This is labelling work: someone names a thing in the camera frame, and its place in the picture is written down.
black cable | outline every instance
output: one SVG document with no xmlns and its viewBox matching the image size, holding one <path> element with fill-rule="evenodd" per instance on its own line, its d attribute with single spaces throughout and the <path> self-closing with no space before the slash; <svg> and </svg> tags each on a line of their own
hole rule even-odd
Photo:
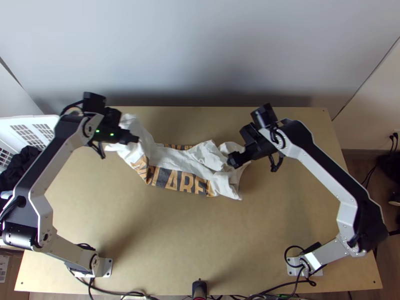
<svg viewBox="0 0 400 300">
<path fill-rule="evenodd" d="M 246 299 L 246 296 L 241 296 L 241 295 L 229 295 L 229 297 L 231 297 L 233 300 L 241 300 L 238 297 L 241 297 L 243 299 Z"/>
<path fill-rule="evenodd" d="M 290 250 L 290 249 L 293 249 L 293 248 L 298 248 L 298 249 L 300 249 L 301 251 L 304 251 L 304 249 L 302 248 L 302 247 L 300 247 L 300 246 L 296 246 L 296 245 L 293 245 L 293 246 L 290 246 L 290 247 L 288 247 L 285 251 L 284 251 L 284 254 L 283 254 L 283 257 L 284 257 L 284 262 L 285 263 L 287 263 L 289 266 L 291 266 L 292 268 L 301 268 L 303 265 L 302 264 L 299 264 L 299 265 L 293 265 L 293 264 L 291 264 L 291 263 L 289 263 L 290 262 L 290 258 L 288 258 L 288 251 Z"/>
<path fill-rule="evenodd" d="M 94 299 L 93 299 L 93 296 L 92 296 L 92 292 L 91 292 L 91 288 L 92 288 L 93 281 L 95 281 L 95 278 L 94 278 L 94 277 L 93 277 L 93 278 L 90 278 L 90 280 L 89 280 L 89 285 L 87 286 L 87 293 L 89 294 L 90 300 L 94 300 Z"/>
<path fill-rule="evenodd" d="M 302 265 L 302 267 L 298 271 L 298 274 L 297 274 L 297 277 L 296 277 L 296 281 L 283 283 L 283 284 L 277 285 L 275 287 L 272 287 L 270 289 L 264 290 L 264 291 L 262 291 L 262 292 L 260 292 L 258 294 L 250 295 L 245 300 L 253 300 L 256 297 L 265 298 L 265 296 L 271 296 L 271 297 L 275 297 L 275 298 L 278 298 L 278 299 L 290 299 L 291 297 L 293 297 L 295 295 L 296 290 L 297 290 L 297 286 L 298 286 L 299 283 L 309 283 L 311 286 L 315 287 L 317 285 L 317 283 L 315 281 L 312 281 L 312 280 L 310 280 L 308 278 L 306 278 L 305 280 L 300 280 L 300 275 L 302 274 L 302 271 L 305 268 L 306 267 L 304 265 Z M 273 290 L 276 290 L 276 289 L 279 289 L 281 287 L 285 287 L 285 286 L 288 286 L 288 285 L 294 285 L 294 288 L 293 288 L 293 292 L 287 297 L 280 297 L 280 296 L 277 296 L 277 295 L 268 294 L 269 292 L 271 292 Z"/>
<path fill-rule="evenodd" d="M 396 146 L 393 149 L 393 146 L 394 146 L 394 143 L 395 143 L 394 138 L 396 138 Z M 390 140 L 391 140 L 391 147 L 390 147 L 389 154 L 391 154 L 392 151 L 396 152 L 398 144 L 399 144 L 399 136 L 397 134 L 393 134 L 393 135 L 390 136 Z M 371 170 L 369 170 L 369 172 L 365 176 L 364 180 L 361 182 L 362 185 L 366 182 L 365 189 L 368 189 L 368 185 L 370 184 L 371 177 L 372 177 L 373 173 L 375 172 L 377 166 L 378 166 L 378 164 L 375 164 L 373 166 L 373 168 Z"/>
<path fill-rule="evenodd" d="M 396 235 L 400 235 L 400 229 L 389 231 L 389 237 L 396 236 Z"/>
<path fill-rule="evenodd" d="M 67 267 L 67 269 L 72 274 L 72 276 L 75 277 L 75 274 L 68 267 Z M 75 277 L 75 278 L 76 278 L 76 280 L 78 280 L 79 282 L 84 284 L 85 286 L 87 286 L 87 287 L 90 286 L 91 290 L 95 290 L 95 291 L 98 291 L 98 292 L 103 293 L 103 294 L 108 294 L 108 295 L 113 295 L 113 296 L 122 296 L 122 297 L 124 297 L 124 296 L 146 297 L 147 299 L 150 299 L 150 300 L 159 300 L 158 298 L 156 298 L 154 296 L 146 295 L 145 293 L 142 293 L 140 291 L 133 290 L 133 291 L 129 291 L 129 292 L 120 292 L 120 291 L 105 290 L 105 289 L 96 287 L 96 286 L 94 286 L 94 281 L 95 281 L 94 277 L 91 278 L 91 279 L 93 279 L 92 283 L 90 283 L 90 282 L 87 283 L 86 281 L 84 281 L 83 279 L 80 279 L 78 277 Z"/>
<path fill-rule="evenodd" d="M 83 102 L 84 102 L 84 101 L 81 100 L 81 101 L 77 101 L 77 102 L 75 102 L 75 103 L 72 103 L 72 104 L 70 104 L 70 105 L 67 105 L 66 107 L 63 108 L 63 110 L 60 112 L 59 115 L 60 115 L 60 116 L 64 115 L 64 114 L 66 113 L 67 110 L 70 110 L 70 109 L 72 109 L 72 108 L 80 109 L 80 111 L 82 112 L 82 108 L 80 108 L 78 105 L 82 104 Z"/>
<path fill-rule="evenodd" d="M 23 201 L 26 201 L 24 197 L 17 197 L 13 202 L 11 202 L 9 204 L 9 206 L 7 206 L 7 208 L 3 209 L 0 212 L 0 224 L 3 222 L 4 218 L 7 217 L 7 215 L 16 207 L 18 206 L 20 203 L 22 203 Z"/>
</svg>

